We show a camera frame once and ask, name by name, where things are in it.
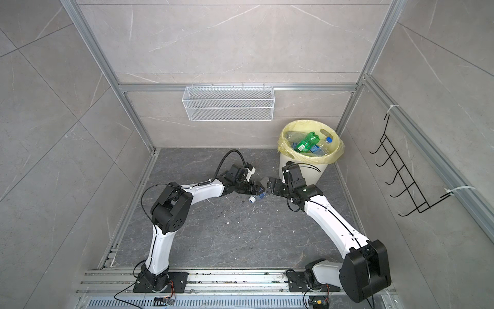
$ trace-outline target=robotic arm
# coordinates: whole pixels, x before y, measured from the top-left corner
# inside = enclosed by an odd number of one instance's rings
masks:
[[[163,291],[169,282],[168,257],[176,231],[184,224],[190,206],[231,192],[259,195],[266,192],[287,198],[313,218],[335,243],[343,264],[318,260],[308,265],[305,277],[309,287],[331,284],[343,288],[355,302],[361,302],[391,284],[387,251],[384,245],[354,229],[328,202],[315,185],[306,185],[299,164],[287,162],[282,168],[284,180],[268,178],[251,181],[252,165],[233,165],[213,180],[179,185],[171,182],[151,208],[153,241],[137,282],[153,292]]]

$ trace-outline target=green plastic bottle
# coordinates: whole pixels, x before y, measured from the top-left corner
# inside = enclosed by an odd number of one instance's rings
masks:
[[[307,136],[297,145],[298,152],[310,152],[312,146],[319,142],[319,136],[315,132],[310,132]]]

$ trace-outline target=yellow trash bag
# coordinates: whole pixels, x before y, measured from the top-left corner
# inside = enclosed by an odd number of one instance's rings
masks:
[[[316,135],[319,136],[319,138],[323,139],[324,134],[321,133],[321,129],[328,131],[331,134],[331,138],[333,139],[333,141],[329,144],[330,154],[322,157],[309,157],[303,155],[300,152],[296,152],[292,149],[290,143],[285,138],[287,132],[297,131],[303,133],[315,132]],[[336,162],[336,160],[338,160],[338,158],[341,157],[341,155],[344,153],[345,144],[343,144],[343,141],[330,127],[326,126],[323,123],[320,123],[319,121],[304,119],[292,121],[283,128],[283,131],[280,134],[280,139],[278,139],[278,151],[291,159],[304,163],[331,164]]]

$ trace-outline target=dark gray floor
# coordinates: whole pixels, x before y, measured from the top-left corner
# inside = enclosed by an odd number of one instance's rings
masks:
[[[162,149],[146,187],[175,181],[190,184],[205,181],[227,149]],[[252,180],[278,177],[280,155],[276,149],[241,149],[256,168]],[[233,163],[241,164],[236,153],[224,162],[220,172]],[[334,165],[329,165],[317,186],[333,207],[352,225],[343,188]],[[162,186],[144,196],[148,212]],[[303,212],[291,212],[282,197],[267,196],[250,204],[248,195],[232,193],[192,205],[187,220],[177,232],[170,253],[174,267],[304,267],[319,258],[341,262],[335,245],[323,230]],[[134,266],[149,253],[153,230],[138,207],[117,251],[113,266]]]

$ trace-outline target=black mounting plate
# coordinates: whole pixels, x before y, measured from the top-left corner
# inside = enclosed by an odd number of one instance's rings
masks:
[[[303,271],[289,270],[285,274],[288,278],[288,290],[290,292],[307,292],[309,285]],[[341,290],[334,285],[328,284],[327,286],[329,287],[329,292],[339,292]],[[320,292],[328,292],[327,286],[322,286]]]
[[[187,284],[187,277],[189,276],[188,272],[169,272],[168,273],[168,281],[173,281],[173,288],[175,293],[184,293],[185,285]],[[132,290],[134,293],[153,293],[153,288],[148,284],[148,282],[142,278],[142,274],[140,273],[137,276],[137,280],[134,284],[134,289]],[[163,291],[160,293],[171,293],[171,284],[168,284]]]

